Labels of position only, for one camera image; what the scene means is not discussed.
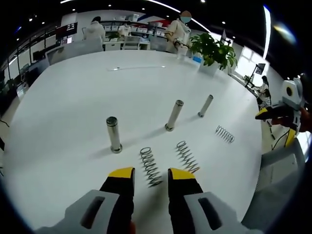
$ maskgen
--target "potted plant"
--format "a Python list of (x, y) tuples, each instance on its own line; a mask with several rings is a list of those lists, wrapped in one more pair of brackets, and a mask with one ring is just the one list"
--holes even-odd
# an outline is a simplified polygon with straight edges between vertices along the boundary
[(213, 76), (218, 68), (224, 70), (228, 65), (237, 66), (233, 47), (225, 45), (221, 41), (215, 41), (209, 33), (191, 37), (191, 43), (190, 50), (193, 54), (200, 53), (202, 55), (200, 71)]

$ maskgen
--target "window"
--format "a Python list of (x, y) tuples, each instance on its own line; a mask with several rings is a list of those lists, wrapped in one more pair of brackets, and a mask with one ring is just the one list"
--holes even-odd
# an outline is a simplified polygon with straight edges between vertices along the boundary
[(251, 49), (247, 47), (243, 48), (235, 72), (240, 74), (242, 77), (245, 75), (251, 76), (256, 64), (259, 63), (265, 63), (263, 73), (261, 75), (254, 73), (252, 82), (255, 86), (261, 86), (263, 84), (261, 77), (267, 74), (270, 64), (266, 60), (264, 60), (262, 56), (252, 51)]
[(305, 133), (299, 133), (297, 136), (297, 139), (300, 143), (302, 152), (305, 156), (308, 156), (307, 152), (311, 143), (311, 139), (312, 139), (312, 135), (309, 132), (305, 132)]

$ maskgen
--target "desk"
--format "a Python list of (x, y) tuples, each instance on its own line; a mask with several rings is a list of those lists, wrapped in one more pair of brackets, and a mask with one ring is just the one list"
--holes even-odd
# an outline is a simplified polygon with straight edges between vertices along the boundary
[[(201, 167), (195, 176), (203, 191), (225, 201), (241, 221), (260, 170), (258, 107), (228, 75), (217, 71), (211, 78), (198, 67), (173, 54), (142, 50), (98, 52), (49, 66), (21, 101), (4, 155), (6, 188), (30, 227), (56, 224), (69, 205), (100, 189), (111, 171), (133, 166), (137, 233), (171, 234), (166, 174), (170, 167), (183, 168), (175, 149), (182, 140)], [(214, 100), (199, 118), (209, 94)], [(184, 106), (175, 129), (167, 132), (177, 99)], [(118, 155), (109, 149), (109, 116), (118, 118)], [(218, 125), (235, 136), (232, 144), (215, 135)], [(144, 147), (152, 148), (164, 176), (154, 188), (148, 188), (142, 169)]]
[[(120, 44), (123, 45), (123, 41), (105, 41), (103, 42), (103, 45), (108, 45), (108, 44)], [(151, 43), (148, 41), (142, 41), (140, 42), (140, 48), (141, 50), (150, 50), (151, 49)]]

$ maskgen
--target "white pot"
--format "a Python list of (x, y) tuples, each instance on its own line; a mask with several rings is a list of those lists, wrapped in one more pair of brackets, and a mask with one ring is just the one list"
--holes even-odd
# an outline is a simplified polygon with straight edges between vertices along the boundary
[(220, 64), (217, 62), (214, 62), (211, 66), (204, 66), (204, 58), (202, 58), (200, 66), (199, 66), (199, 71), (206, 73), (207, 75), (214, 77), (216, 71), (218, 70)]

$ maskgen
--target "ceiling light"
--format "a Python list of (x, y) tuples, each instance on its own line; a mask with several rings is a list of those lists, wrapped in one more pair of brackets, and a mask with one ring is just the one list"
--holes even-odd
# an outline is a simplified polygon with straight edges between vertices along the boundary
[[(179, 11), (179, 10), (177, 10), (177, 9), (171, 7), (171, 6), (168, 6), (168, 5), (166, 5), (166, 4), (163, 4), (163, 3), (159, 2), (159, 1), (155, 1), (155, 0), (147, 0), (147, 1), (150, 1), (150, 2), (153, 2), (153, 3), (159, 4), (159, 5), (162, 5), (162, 6), (164, 6), (164, 7), (167, 7), (167, 8), (169, 8), (169, 9), (171, 9), (171, 10), (174, 10), (174, 11), (176, 11), (176, 12), (178, 12), (178, 13), (181, 12), (181, 11)], [(200, 27), (202, 27), (203, 29), (205, 29), (208, 33), (210, 33), (210, 30), (209, 30), (208, 28), (206, 28), (204, 25), (202, 25), (200, 22), (198, 22), (197, 20), (195, 20), (195, 19), (193, 19), (193, 18), (192, 18), (191, 20), (194, 21), (195, 23), (197, 23), (197, 24), (198, 24)]]
[(62, 3), (66, 3), (66, 2), (68, 2), (68, 1), (72, 1), (72, 0), (63, 0), (63, 1), (61, 1), (60, 3), (62, 4)]
[(269, 44), (270, 44), (270, 37), (271, 37), (271, 15), (269, 10), (263, 6), (264, 15), (265, 15), (265, 26), (266, 26), (266, 36), (265, 36), (265, 45), (264, 45), (264, 52), (263, 52), (263, 59), (267, 57)]

